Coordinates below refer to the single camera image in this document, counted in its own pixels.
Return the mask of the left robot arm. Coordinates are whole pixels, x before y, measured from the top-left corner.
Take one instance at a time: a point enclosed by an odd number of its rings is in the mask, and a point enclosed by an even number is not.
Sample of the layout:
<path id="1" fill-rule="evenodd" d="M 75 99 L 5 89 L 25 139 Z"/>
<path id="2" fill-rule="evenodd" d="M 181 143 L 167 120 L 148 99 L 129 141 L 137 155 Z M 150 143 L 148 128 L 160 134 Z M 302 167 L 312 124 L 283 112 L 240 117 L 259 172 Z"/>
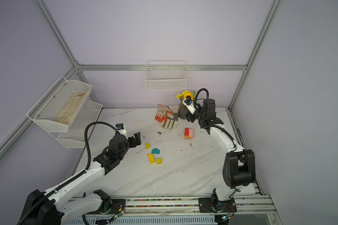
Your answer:
<path id="1" fill-rule="evenodd" d="M 31 192 L 18 224 L 62 225 L 78 216 L 100 209 L 104 203 L 110 202 L 110 196 L 101 189 L 80 200 L 72 202 L 71 198 L 111 172 L 124 159 L 128 150 L 138 145 L 141 145 L 140 132 L 129 138 L 122 134 L 115 135 L 102 153 L 94 158 L 89 168 L 46 191 L 37 189 Z"/>

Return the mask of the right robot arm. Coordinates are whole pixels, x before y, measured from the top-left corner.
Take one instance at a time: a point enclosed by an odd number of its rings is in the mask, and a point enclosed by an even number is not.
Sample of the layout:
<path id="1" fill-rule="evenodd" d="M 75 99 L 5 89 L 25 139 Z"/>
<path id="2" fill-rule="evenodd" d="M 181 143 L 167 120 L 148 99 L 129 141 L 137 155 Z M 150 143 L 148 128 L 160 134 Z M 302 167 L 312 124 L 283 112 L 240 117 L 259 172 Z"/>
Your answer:
<path id="1" fill-rule="evenodd" d="M 217 117 L 215 100 L 207 98 L 203 100 L 203 105 L 199 105 L 187 97 L 182 103 L 189 110 L 186 119 L 198 121 L 200 128 L 206 130 L 225 153 L 223 181 L 214 188 L 210 198 L 199 199 L 200 211 L 235 213 L 234 195 L 255 180 L 255 154 L 237 143 L 225 130 L 224 122 Z"/>

